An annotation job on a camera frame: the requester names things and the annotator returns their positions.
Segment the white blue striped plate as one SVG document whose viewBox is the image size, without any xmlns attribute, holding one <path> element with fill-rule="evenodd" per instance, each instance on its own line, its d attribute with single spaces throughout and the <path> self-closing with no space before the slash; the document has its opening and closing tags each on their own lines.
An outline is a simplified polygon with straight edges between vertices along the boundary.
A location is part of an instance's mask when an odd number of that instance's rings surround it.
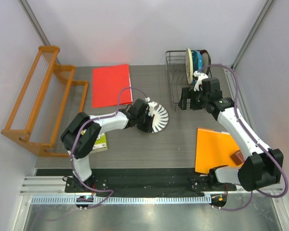
<svg viewBox="0 0 289 231">
<path fill-rule="evenodd" d="M 153 132 L 147 133 L 158 133 L 161 132 L 168 124 L 169 115 L 165 107 L 158 103 L 158 106 L 155 107 L 153 120 Z"/>
</svg>

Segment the blue polka dot plate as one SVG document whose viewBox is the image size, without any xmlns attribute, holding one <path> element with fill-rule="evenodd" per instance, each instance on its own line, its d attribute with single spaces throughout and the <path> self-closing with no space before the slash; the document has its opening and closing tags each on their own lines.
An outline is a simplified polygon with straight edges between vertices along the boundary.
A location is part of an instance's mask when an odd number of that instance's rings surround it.
<svg viewBox="0 0 289 231">
<path fill-rule="evenodd" d="M 193 63 L 193 71 L 196 72 L 203 67 L 203 59 L 202 55 L 199 51 L 192 51 L 192 63 Z"/>
</svg>

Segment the dark red rimmed plate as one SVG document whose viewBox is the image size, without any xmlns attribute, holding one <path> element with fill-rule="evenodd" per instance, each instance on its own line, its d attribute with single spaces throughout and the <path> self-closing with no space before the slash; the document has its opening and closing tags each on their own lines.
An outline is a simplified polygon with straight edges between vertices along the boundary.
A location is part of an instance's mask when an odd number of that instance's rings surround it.
<svg viewBox="0 0 289 231">
<path fill-rule="evenodd" d="M 211 64 L 211 57 L 210 57 L 208 51 L 207 50 L 201 50 L 200 54 L 201 54 L 201 57 L 202 57 L 202 65 L 203 65 L 203 67 L 206 67 L 206 66 L 210 65 Z M 210 68 L 209 67 L 208 68 L 203 68 L 202 72 L 205 73 L 206 75 L 208 75 L 209 72 L 210 72 Z"/>
</svg>

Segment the cream plate with twig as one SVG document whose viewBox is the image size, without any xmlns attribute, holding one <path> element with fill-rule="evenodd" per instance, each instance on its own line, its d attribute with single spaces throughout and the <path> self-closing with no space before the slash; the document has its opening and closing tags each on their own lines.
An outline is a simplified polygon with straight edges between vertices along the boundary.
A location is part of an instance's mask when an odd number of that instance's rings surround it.
<svg viewBox="0 0 289 231">
<path fill-rule="evenodd" d="M 189 48 L 186 49 L 185 52 L 185 72 L 188 84 L 193 83 L 193 58 L 192 52 Z"/>
</svg>

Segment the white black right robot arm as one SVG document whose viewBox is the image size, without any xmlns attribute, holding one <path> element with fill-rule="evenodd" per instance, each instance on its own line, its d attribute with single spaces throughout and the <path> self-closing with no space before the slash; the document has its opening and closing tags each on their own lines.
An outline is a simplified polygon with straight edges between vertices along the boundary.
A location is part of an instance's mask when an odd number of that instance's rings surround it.
<svg viewBox="0 0 289 231">
<path fill-rule="evenodd" d="M 251 192 L 280 182 L 284 156 L 279 149 L 271 149 L 247 124 L 234 101 L 223 97 L 216 78 L 199 79 L 200 90 L 182 88 L 178 106 L 185 110 L 205 109 L 232 136 L 244 157 L 240 167 L 218 166 L 209 170 L 208 185 L 213 190 L 225 183 L 242 186 Z"/>
</svg>

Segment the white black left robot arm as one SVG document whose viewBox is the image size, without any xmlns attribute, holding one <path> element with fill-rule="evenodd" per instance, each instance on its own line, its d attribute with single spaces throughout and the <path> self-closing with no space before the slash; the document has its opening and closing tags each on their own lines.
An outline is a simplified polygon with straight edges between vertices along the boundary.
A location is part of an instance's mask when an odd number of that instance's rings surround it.
<svg viewBox="0 0 289 231">
<path fill-rule="evenodd" d="M 137 127 L 144 132 L 152 132 L 154 111 L 158 103 L 148 99 L 137 99 L 129 108 L 119 109 L 112 114 L 89 116 L 78 113 L 62 133 L 60 140 L 69 153 L 76 186 L 82 192 L 88 192 L 93 186 L 89 154 L 100 135 L 112 130 Z"/>
</svg>

